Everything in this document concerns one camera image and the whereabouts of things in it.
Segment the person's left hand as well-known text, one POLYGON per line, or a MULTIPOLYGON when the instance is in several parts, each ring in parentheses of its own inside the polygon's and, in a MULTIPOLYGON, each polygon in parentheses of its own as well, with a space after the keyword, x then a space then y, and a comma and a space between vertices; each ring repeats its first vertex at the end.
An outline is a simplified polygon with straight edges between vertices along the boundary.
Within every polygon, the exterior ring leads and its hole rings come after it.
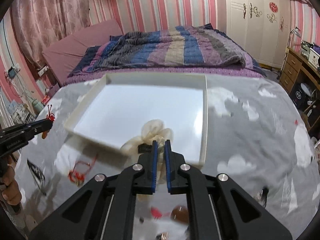
POLYGON ((10 155, 7 156, 8 168, 2 176, 2 182, 6 189, 2 191, 2 197, 9 205, 19 205, 22 200, 22 195, 15 180, 15 162, 10 155))

